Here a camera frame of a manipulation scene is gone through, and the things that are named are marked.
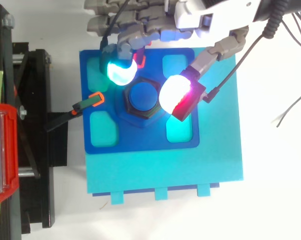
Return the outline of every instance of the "hexagonal nut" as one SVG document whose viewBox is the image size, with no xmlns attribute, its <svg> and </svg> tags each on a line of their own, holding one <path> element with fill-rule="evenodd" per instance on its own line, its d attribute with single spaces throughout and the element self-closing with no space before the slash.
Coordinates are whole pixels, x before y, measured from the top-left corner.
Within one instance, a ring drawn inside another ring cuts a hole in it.
<svg viewBox="0 0 301 240">
<path fill-rule="evenodd" d="M 133 107 L 133 105 L 130 102 L 130 91 L 133 86 L 135 86 L 139 83 L 151 84 L 156 89 L 157 94 L 158 94 L 157 96 L 159 96 L 159 94 L 160 94 L 161 84 L 157 81 L 153 81 L 153 80 L 147 79 L 145 77 L 139 76 L 135 81 L 128 84 L 123 91 L 123 97 L 124 97 L 124 102 L 125 102 L 125 107 L 126 107 L 127 113 L 135 115 L 135 116 L 143 118 L 143 119 L 150 119 L 159 110 L 161 110 L 162 107 L 160 105 L 160 101 L 159 101 L 158 97 L 157 97 L 157 102 L 156 102 L 155 106 L 153 106 L 150 110 L 140 111 L 140 110 L 136 109 L 135 107 Z"/>
</svg>

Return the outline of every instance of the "screw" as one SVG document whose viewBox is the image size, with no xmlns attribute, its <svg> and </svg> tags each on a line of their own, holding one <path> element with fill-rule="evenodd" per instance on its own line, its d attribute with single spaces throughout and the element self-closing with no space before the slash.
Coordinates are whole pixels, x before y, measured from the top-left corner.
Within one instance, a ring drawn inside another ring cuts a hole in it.
<svg viewBox="0 0 301 240">
<path fill-rule="evenodd" d="M 19 107 L 19 111 L 18 112 L 19 112 L 19 118 L 21 120 L 24 120 L 25 116 L 27 115 L 27 110 L 24 108 L 23 105 Z"/>
<path fill-rule="evenodd" d="M 45 60 L 46 60 L 47 64 L 52 64 L 52 56 L 51 55 L 46 55 Z"/>
<path fill-rule="evenodd" d="M 6 14 L 2 20 L 2 25 L 7 29 L 13 29 L 15 27 L 15 19 L 12 14 Z"/>
</svg>

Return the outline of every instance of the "orange clip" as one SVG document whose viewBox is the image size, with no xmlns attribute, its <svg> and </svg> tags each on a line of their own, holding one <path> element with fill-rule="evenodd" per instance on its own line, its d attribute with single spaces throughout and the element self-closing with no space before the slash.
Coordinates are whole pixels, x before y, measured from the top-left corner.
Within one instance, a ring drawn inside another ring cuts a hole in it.
<svg viewBox="0 0 301 240">
<path fill-rule="evenodd" d="M 134 61 L 136 62 L 137 54 L 134 53 L 134 55 L 132 56 L 132 58 L 133 58 Z M 137 64 L 137 68 L 138 68 L 138 69 L 142 69 L 142 68 L 145 66 L 145 61 L 146 61 L 146 56 L 144 55 L 144 56 L 142 57 L 142 62 L 141 62 L 141 64 Z"/>
<path fill-rule="evenodd" d="M 92 95 L 89 95 L 89 98 L 95 97 L 95 96 L 97 96 L 97 95 L 99 95 L 100 101 L 97 102 L 97 103 L 95 103 L 95 104 L 93 104 L 93 105 L 92 105 L 93 107 L 97 107 L 98 105 L 101 105 L 102 103 L 105 102 L 105 97 L 104 97 L 104 95 L 103 95 L 100 91 L 95 92 L 95 93 L 93 93 Z"/>
</svg>

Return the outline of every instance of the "dark blue button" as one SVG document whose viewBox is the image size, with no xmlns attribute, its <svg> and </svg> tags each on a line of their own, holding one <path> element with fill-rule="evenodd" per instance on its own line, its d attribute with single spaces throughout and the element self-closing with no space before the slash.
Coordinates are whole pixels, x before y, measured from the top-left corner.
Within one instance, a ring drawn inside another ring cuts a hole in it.
<svg viewBox="0 0 301 240">
<path fill-rule="evenodd" d="M 129 93 L 131 105 L 139 111 L 148 111 L 157 103 L 158 94 L 153 85 L 140 82 L 134 85 Z"/>
</svg>

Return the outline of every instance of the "red container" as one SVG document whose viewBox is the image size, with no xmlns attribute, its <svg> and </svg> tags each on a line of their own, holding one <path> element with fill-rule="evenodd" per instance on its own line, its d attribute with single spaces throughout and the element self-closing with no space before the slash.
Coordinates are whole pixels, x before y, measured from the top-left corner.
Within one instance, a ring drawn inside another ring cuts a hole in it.
<svg viewBox="0 0 301 240">
<path fill-rule="evenodd" d="M 17 110 L 0 104 L 0 203 L 19 187 Z"/>
</svg>

